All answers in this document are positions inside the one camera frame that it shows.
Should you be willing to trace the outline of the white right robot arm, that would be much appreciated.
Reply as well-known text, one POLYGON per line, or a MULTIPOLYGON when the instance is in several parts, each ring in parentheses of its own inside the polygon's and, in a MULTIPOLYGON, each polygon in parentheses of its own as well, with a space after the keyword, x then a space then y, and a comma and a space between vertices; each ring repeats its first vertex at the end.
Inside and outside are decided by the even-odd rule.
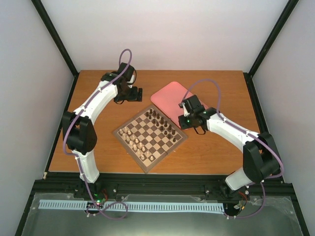
POLYGON ((229 199, 247 185, 283 174, 284 167, 270 133, 250 131, 228 119, 218 109, 206 109, 196 95, 182 100, 179 107, 183 110, 178 117, 182 130, 200 127, 204 133, 215 133, 233 144, 243 155, 242 167, 220 184, 223 198, 229 199))

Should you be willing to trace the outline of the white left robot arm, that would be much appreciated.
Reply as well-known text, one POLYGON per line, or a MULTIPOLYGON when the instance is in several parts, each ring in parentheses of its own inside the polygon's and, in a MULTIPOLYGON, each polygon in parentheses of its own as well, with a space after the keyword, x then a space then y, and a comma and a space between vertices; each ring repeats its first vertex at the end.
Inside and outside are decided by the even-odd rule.
POLYGON ((117 71, 105 73, 90 97, 73 112, 62 116, 63 151, 74 155, 80 171, 80 179, 87 182, 85 192, 92 198, 102 194, 102 185, 96 180, 94 148, 97 135, 94 123, 110 101, 121 104, 142 101, 142 88, 135 87, 136 69, 121 62, 117 71))

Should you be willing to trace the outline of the pink tray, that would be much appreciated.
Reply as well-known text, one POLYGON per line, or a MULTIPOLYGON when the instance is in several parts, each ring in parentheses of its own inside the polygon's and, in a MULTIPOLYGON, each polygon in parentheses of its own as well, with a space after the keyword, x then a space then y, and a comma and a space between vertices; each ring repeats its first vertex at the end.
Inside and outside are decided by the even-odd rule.
POLYGON ((193 96, 192 88, 188 90, 178 82, 170 82, 159 91, 151 96, 152 103, 159 108, 170 120, 172 120, 178 127, 180 127, 178 117, 184 114, 179 104, 185 98, 193 96))

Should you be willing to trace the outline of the wooden chessboard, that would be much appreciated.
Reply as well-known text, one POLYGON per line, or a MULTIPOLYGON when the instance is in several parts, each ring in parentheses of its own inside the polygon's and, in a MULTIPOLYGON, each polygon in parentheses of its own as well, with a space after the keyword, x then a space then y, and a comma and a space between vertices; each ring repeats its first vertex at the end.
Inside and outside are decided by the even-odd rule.
POLYGON ((148 173, 159 162, 161 162, 166 156, 171 154, 188 138, 187 135, 172 121, 170 120, 160 109, 155 105, 150 105, 144 110, 140 111, 130 120, 119 126, 113 131, 113 135, 122 144, 126 152, 133 158, 133 160, 140 166, 144 173, 148 173), (146 113, 149 110, 155 110, 160 114, 160 118, 152 115, 152 119, 146 117, 146 113), (161 117, 168 122, 168 126, 164 127, 164 123, 160 124, 161 117), (155 119, 156 123, 159 123, 159 127, 156 127, 156 123, 153 124, 152 120, 155 119), (175 129, 175 135, 172 135, 172 130, 169 131, 169 125, 172 125, 172 130, 175 129), (167 134, 171 134, 172 138, 168 139, 167 135, 164 135, 164 131, 167 130, 167 134), (173 138, 176 138, 177 133, 181 136, 179 140, 173 143, 173 138), (137 150, 133 149, 133 145, 129 144, 126 140, 126 136, 129 135, 130 140, 133 140, 133 144, 137 145, 137 150), (140 156, 145 156, 145 160, 142 161, 140 156))

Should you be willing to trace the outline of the black aluminium frame rail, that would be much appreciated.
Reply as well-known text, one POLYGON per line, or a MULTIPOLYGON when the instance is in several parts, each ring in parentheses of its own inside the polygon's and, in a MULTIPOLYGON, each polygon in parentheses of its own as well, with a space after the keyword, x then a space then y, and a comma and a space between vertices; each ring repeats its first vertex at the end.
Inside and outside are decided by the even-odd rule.
POLYGON ((34 182, 31 193, 72 193, 88 200, 115 199, 127 195, 183 195, 201 197, 218 202, 262 196, 258 184, 234 192, 223 186, 221 175, 154 175, 154 174, 100 174, 95 183, 86 185, 78 173, 49 172, 45 179, 34 182))

